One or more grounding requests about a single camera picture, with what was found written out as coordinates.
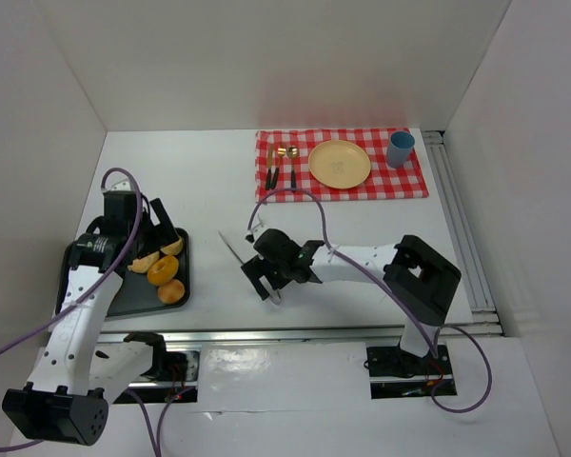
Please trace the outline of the plain bagel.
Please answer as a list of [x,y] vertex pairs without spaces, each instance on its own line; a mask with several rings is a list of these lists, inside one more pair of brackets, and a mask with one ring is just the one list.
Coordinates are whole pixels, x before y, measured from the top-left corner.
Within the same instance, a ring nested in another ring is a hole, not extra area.
[[155,251],[143,258],[134,259],[129,265],[128,270],[137,274],[146,274],[148,270],[160,259],[160,252]]

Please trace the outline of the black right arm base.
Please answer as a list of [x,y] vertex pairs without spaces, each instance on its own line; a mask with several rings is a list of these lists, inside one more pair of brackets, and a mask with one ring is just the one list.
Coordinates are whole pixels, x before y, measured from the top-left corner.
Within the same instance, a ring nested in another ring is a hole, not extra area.
[[437,357],[428,352],[423,358],[399,347],[368,347],[364,367],[372,378],[410,379],[416,376],[447,376],[453,373],[446,345],[438,346]]

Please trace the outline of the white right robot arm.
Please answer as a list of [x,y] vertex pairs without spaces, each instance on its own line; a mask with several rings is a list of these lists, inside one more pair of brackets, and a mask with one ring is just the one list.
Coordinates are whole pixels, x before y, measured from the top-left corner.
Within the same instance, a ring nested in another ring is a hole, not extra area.
[[416,235],[374,247],[299,245],[283,231],[260,228],[246,234],[255,255],[241,270],[261,300],[272,300],[291,283],[368,283],[379,287],[407,318],[398,344],[416,358],[437,357],[440,329],[461,281],[457,267]]

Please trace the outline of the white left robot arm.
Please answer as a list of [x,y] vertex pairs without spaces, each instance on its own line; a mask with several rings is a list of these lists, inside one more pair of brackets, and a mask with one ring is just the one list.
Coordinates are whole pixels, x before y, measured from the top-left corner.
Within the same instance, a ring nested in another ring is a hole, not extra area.
[[50,321],[48,344],[26,384],[5,393],[2,409],[28,439],[92,446],[108,407],[138,377],[157,380],[179,372],[186,357],[166,348],[163,336],[132,332],[122,343],[97,347],[108,310],[120,289],[149,283],[131,271],[144,257],[186,239],[160,199],[135,190],[108,190],[104,213],[69,245],[60,286],[62,304]]

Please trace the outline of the brown bread slice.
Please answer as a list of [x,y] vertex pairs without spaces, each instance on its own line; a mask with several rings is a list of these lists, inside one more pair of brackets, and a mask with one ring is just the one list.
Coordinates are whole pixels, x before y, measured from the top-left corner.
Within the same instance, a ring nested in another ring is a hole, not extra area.
[[177,257],[180,254],[180,252],[183,250],[183,248],[184,248],[184,239],[182,237],[179,237],[176,242],[173,242],[173,243],[161,248],[161,252],[165,256]]

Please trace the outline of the glazed orange donut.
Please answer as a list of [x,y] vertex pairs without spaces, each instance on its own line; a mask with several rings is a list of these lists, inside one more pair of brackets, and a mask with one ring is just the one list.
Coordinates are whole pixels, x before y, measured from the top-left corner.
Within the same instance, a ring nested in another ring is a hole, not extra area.
[[167,255],[155,262],[147,272],[148,282],[160,287],[172,280],[179,269],[179,261],[175,256]]

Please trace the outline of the round golden bun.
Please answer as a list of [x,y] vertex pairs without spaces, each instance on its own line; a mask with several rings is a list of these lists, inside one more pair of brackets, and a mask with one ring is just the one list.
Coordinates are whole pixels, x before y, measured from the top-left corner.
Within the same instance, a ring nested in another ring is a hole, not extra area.
[[184,284],[178,279],[171,279],[157,288],[159,300],[165,305],[173,305],[186,294]]

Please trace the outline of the black plastic tray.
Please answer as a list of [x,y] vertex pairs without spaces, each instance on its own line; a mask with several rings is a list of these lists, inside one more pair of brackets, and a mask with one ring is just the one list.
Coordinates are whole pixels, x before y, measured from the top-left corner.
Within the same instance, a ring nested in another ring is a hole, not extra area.
[[176,232],[184,241],[182,251],[176,256],[179,268],[174,276],[185,287],[184,295],[174,304],[164,304],[158,296],[158,288],[148,282],[145,275],[128,271],[124,275],[123,284],[108,308],[107,317],[117,318],[142,313],[157,313],[168,308],[183,306],[190,296],[190,265],[188,233],[183,228]]

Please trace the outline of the yellow plate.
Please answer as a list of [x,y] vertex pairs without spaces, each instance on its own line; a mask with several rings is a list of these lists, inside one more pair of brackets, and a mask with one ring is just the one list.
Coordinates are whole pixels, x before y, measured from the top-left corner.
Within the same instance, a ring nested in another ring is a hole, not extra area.
[[332,189],[353,189],[370,175],[371,162],[361,147],[344,140],[325,141],[307,159],[310,174]]

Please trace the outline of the red checkered cloth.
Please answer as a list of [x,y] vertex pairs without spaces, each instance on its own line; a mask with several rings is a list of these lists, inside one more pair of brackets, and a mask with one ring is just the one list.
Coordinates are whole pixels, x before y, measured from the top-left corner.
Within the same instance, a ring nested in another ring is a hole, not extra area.
[[[296,159],[297,188],[310,191],[322,201],[425,198],[429,195],[429,190],[415,150],[398,169],[390,168],[386,163],[389,136],[395,131],[397,130],[388,128],[259,130],[256,132],[255,145],[255,199],[266,198],[268,203],[303,202],[307,199],[299,191],[267,196],[268,190],[265,190],[267,146],[272,144],[274,147],[273,176],[277,164],[276,150],[281,142],[285,142],[287,148],[296,146],[299,149],[299,157]],[[368,154],[371,162],[370,175],[358,187],[332,189],[319,183],[310,174],[307,164],[308,154],[322,142],[330,140],[351,142]],[[280,167],[277,186],[279,188],[290,186],[290,162],[287,155]]]

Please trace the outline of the blue cup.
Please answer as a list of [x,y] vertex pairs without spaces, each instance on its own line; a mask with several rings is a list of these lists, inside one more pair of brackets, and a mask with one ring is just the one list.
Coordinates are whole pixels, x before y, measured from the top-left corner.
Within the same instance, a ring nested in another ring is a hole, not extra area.
[[389,136],[386,150],[386,163],[390,168],[398,169],[408,160],[415,147],[414,136],[404,130],[398,130]]

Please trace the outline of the aluminium rail front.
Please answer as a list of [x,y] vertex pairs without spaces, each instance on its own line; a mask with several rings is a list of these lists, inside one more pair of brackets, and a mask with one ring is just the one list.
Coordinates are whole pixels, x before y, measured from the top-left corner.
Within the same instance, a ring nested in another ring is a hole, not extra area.
[[404,331],[398,327],[357,327],[357,328],[294,328],[294,329],[253,329],[216,331],[160,331],[167,343],[256,343],[293,342],[311,340],[352,340],[352,339],[391,339],[399,338]]

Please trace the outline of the aluminium rail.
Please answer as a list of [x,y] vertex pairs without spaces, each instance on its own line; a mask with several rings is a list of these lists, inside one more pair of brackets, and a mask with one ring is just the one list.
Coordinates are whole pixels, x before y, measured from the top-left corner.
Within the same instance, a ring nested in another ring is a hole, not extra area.
[[216,331],[160,331],[167,343],[256,343],[293,342],[311,340],[352,340],[352,339],[391,339],[399,338],[404,331],[398,327],[357,327],[357,328],[294,328],[294,329],[253,329]]
[[447,157],[443,133],[438,130],[423,130],[422,137],[463,273],[463,285],[473,317],[473,323],[469,326],[476,328],[471,332],[483,337],[504,336],[463,200]]

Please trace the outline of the aluminium rail right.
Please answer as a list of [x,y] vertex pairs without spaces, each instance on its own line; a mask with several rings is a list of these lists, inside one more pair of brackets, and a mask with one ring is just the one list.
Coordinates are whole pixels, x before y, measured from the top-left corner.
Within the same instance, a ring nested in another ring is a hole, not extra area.
[[473,323],[469,326],[476,328],[471,332],[483,337],[504,336],[463,200],[447,157],[443,133],[438,130],[423,130],[422,137],[463,273],[463,285],[473,317]]

